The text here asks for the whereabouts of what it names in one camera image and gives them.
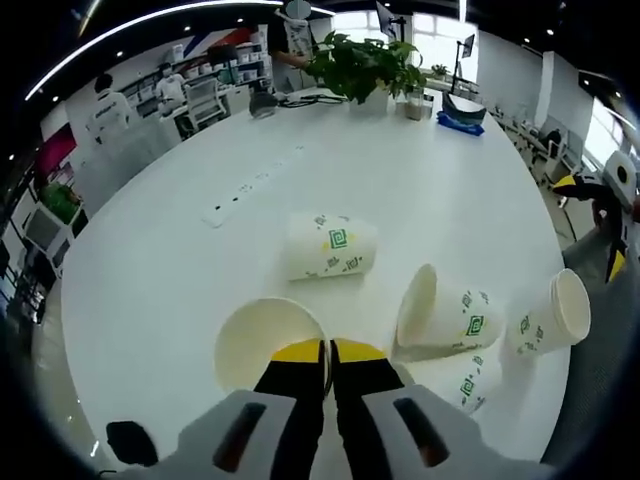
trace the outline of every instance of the blue tray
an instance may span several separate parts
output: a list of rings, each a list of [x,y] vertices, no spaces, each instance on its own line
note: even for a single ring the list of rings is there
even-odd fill
[[[467,123],[459,122],[458,120],[451,118],[449,115],[444,113],[444,111],[438,112],[437,117],[438,123],[444,127],[453,128],[454,130],[459,130],[476,137],[479,137],[484,133],[484,128],[482,128],[482,125],[469,125]]]

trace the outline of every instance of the computer monitor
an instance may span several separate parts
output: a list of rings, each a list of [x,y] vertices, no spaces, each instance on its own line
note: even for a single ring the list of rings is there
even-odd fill
[[[376,10],[378,11],[380,31],[385,35],[389,35],[394,40],[398,40],[396,25],[393,23],[393,20],[395,20],[393,13],[387,10],[380,2],[376,2]]]
[[[476,35],[470,35],[468,36],[464,43],[463,43],[463,49],[462,49],[462,58],[468,58],[471,56],[471,52],[473,51],[473,41],[476,39]]]

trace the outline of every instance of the small jar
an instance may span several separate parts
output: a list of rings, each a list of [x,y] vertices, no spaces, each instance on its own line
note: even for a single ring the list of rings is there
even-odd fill
[[[407,102],[404,104],[404,114],[411,120],[420,121],[424,116],[424,102],[422,90],[406,94]]]
[[[424,96],[424,116],[431,118],[433,115],[433,95]]]

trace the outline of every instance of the plant pot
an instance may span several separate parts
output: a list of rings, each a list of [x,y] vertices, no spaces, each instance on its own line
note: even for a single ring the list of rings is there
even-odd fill
[[[349,110],[353,115],[383,117],[387,114],[388,106],[389,92],[376,88],[364,103],[358,105],[357,100],[352,100],[349,104]]]

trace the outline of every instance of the desk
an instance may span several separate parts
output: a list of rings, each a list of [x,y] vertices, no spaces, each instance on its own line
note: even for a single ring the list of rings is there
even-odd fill
[[[435,102],[438,110],[439,94]],[[180,431],[223,398],[212,367],[215,339],[251,299],[292,298],[328,335],[388,349],[402,296],[430,262],[508,299],[509,318],[524,315],[528,305],[517,294],[544,289],[562,257],[518,153],[488,115],[484,128],[474,137],[437,125],[435,115],[354,119],[347,104],[279,109],[262,120],[245,111],[181,143],[123,187],[73,244],[62,281],[69,366],[108,455],[115,458],[108,422],[140,423],[164,457]],[[287,166],[220,228],[202,221],[213,202],[279,160]],[[279,254],[294,211],[376,225],[373,270],[285,281]],[[568,365],[569,349],[509,365],[504,391],[476,412],[485,441],[505,455],[539,460]]]

